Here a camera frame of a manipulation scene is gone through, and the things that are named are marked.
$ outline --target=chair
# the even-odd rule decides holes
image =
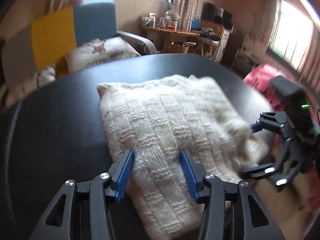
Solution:
[[[3,46],[1,61],[7,87],[10,90],[38,69],[58,64],[67,52],[83,43],[116,36],[132,46],[142,46],[145,54],[156,54],[155,46],[148,39],[117,30],[112,0],[89,1],[45,16]],[[68,70],[61,71],[61,75],[68,74]]]

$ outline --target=white knitted sweater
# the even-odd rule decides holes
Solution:
[[[203,207],[189,195],[179,152],[189,150],[207,172],[237,183],[240,166],[254,166],[268,151],[212,78],[174,75],[104,83],[97,90],[113,160],[125,149],[135,152],[126,192],[153,240],[173,239],[201,224]]]

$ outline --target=window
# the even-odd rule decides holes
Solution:
[[[297,69],[310,44],[312,26],[307,16],[282,0],[270,49]]]

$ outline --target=gray armrest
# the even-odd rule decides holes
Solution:
[[[146,55],[157,54],[154,44],[146,38],[122,31],[118,31],[118,36],[123,38],[130,45],[138,44],[142,46]]]

